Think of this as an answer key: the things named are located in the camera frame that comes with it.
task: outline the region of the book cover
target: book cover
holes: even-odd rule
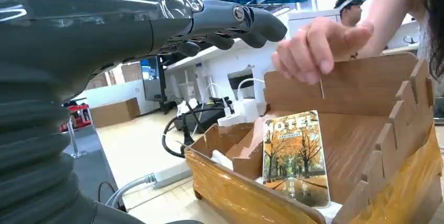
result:
[[[328,207],[317,111],[267,120],[264,129],[264,185],[307,206]]]

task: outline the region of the finger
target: finger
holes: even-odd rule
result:
[[[335,66],[333,53],[327,40],[327,29],[328,27],[325,26],[312,27],[307,34],[313,61],[324,74],[330,73]]]
[[[364,22],[363,24],[351,28],[344,34],[346,44],[350,45],[354,52],[359,51],[370,40],[374,32],[373,24]]]
[[[307,45],[307,31],[300,30],[290,41],[290,51],[294,62],[304,73],[316,70]]]
[[[285,67],[281,60],[279,60],[279,56],[277,52],[273,52],[271,55],[271,61],[273,62],[274,68],[280,72],[286,79],[291,79],[290,71]]]
[[[281,60],[281,62],[285,65],[289,74],[291,76],[295,76],[300,70],[290,51],[290,41],[281,41],[278,44],[276,51],[279,56],[279,60]]]

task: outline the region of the fingernail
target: fingernail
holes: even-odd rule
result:
[[[330,73],[330,71],[333,70],[333,61],[322,60],[319,68],[325,74]]]
[[[319,76],[316,72],[308,72],[305,73],[305,80],[309,83],[317,83],[319,82]]]

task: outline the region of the cardboard box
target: cardboard box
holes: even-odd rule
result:
[[[96,128],[115,125],[133,120],[140,115],[137,98],[124,102],[105,105],[91,109],[94,126]]]
[[[270,72],[264,93],[268,114],[319,112],[330,196],[342,204],[333,223],[428,223],[442,202],[442,159],[427,63],[410,53],[352,60],[322,81],[310,86]],[[262,176],[262,146],[251,130],[213,126],[193,144],[232,158],[234,172],[186,151],[197,198],[230,223],[326,223],[316,209],[253,181]]]

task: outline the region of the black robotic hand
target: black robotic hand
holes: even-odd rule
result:
[[[285,25],[266,10],[218,0],[204,0],[203,4],[203,10],[193,14],[189,31],[172,37],[157,54],[180,52],[191,57],[199,52],[199,42],[227,50],[235,38],[261,48],[267,41],[282,40],[287,32]]]

